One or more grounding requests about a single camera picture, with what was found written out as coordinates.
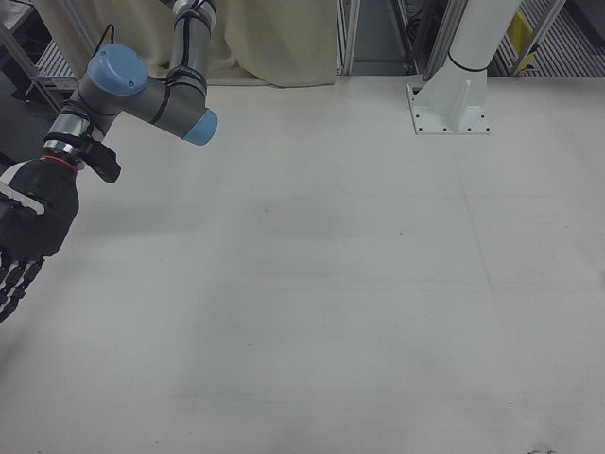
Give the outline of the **black dexterous robot hand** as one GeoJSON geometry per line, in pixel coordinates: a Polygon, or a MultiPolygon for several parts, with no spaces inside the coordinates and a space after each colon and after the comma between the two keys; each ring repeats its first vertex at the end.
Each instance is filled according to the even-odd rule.
{"type": "Polygon", "coordinates": [[[1,319],[25,297],[43,262],[60,249],[78,212],[77,171],[50,157],[1,174],[1,319]]]}

